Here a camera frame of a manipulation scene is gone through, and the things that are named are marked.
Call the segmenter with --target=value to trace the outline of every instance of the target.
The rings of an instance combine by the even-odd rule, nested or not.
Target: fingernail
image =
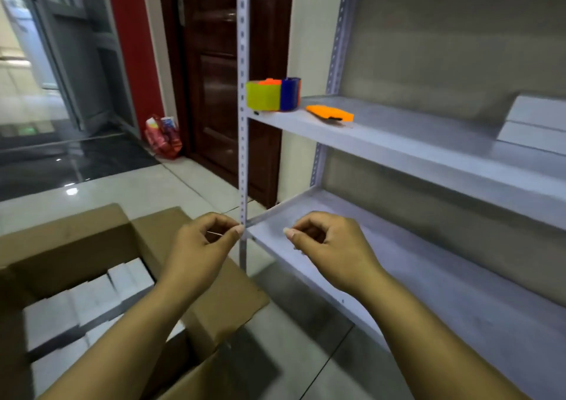
[[[240,238],[242,237],[242,234],[244,233],[244,225],[240,224],[237,225],[234,230],[236,231],[236,233],[240,236]]]
[[[288,227],[283,229],[283,233],[285,234],[287,239],[292,239],[295,232],[296,232],[295,229],[290,229]]]

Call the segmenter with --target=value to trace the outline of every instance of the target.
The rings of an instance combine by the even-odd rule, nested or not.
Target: plastic bag
[[[173,117],[152,117],[145,121],[145,138],[158,156],[176,159],[183,143]]]

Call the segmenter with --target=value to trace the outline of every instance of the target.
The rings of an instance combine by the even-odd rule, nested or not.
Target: forearm
[[[385,271],[360,289],[415,399],[527,399]]]
[[[41,399],[139,399],[169,333],[191,301],[158,283]]]

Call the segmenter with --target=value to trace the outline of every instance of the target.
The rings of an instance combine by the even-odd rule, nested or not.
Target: hand
[[[244,226],[236,220],[214,212],[182,226],[158,284],[183,302],[196,300],[212,285],[243,231]]]
[[[324,278],[354,297],[358,297],[376,272],[385,272],[352,218],[314,211],[284,232]]]

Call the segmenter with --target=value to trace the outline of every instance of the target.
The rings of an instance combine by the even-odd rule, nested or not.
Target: orange utility knife
[[[307,105],[305,109],[309,113],[313,113],[326,120],[340,120],[342,122],[352,122],[354,120],[354,114],[337,108],[327,107],[326,105]]]

